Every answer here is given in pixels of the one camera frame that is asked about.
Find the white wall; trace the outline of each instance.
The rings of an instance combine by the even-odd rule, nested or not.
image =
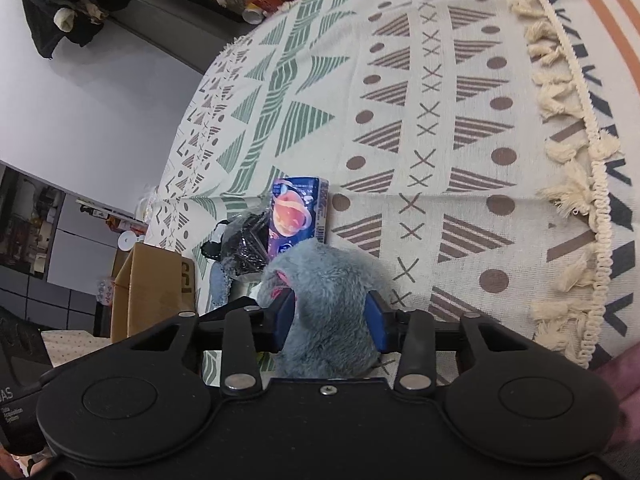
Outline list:
[[[133,211],[160,181],[200,75],[113,23],[36,52],[20,0],[0,0],[0,160]]]

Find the white cabinet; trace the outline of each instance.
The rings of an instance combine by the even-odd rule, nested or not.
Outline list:
[[[62,211],[60,211],[58,229],[111,247],[118,246],[120,236],[111,231],[103,219],[91,216],[89,213],[82,213],[76,197],[69,194],[65,196]]]
[[[76,197],[67,195],[54,235],[47,281],[94,296],[98,280],[111,275],[118,236],[103,219],[80,212]]]

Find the tassel fringe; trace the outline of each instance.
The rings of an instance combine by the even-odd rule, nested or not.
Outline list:
[[[611,251],[609,191],[604,160],[620,150],[620,141],[606,130],[599,130],[582,69],[562,24],[548,0],[509,0],[511,12],[524,20],[534,19],[525,29],[527,52],[540,67],[566,62],[570,73],[538,71],[532,75],[539,86],[537,101],[543,121],[569,115],[582,119],[586,138],[580,134],[573,142],[545,141],[550,160],[562,164],[564,182],[536,193],[551,201],[563,218],[583,215],[596,233],[596,241],[586,245],[582,254],[556,277],[556,294],[571,294],[575,287],[591,287],[589,300],[567,298],[562,301],[534,301],[531,317],[536,323],[534,341],[587,367],[601,332],[607,300]],[[588,170],[576,157],[587,147]]]

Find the purple fabric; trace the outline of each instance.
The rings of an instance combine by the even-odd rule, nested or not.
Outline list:
[[[596,370],[620,402],[620,421],[610,447],[640,440],[640,343]]]

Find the gray plush toy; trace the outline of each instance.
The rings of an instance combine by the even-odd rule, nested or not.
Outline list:
[[[287,286],[296,294],[296,315],[275,356],[276,373],[318,379],[366,373],[379,354],[364,319],[364,299],[382,283],[366,260],[314,239],[274,258],[264,269],[258,304],[268,306]]]

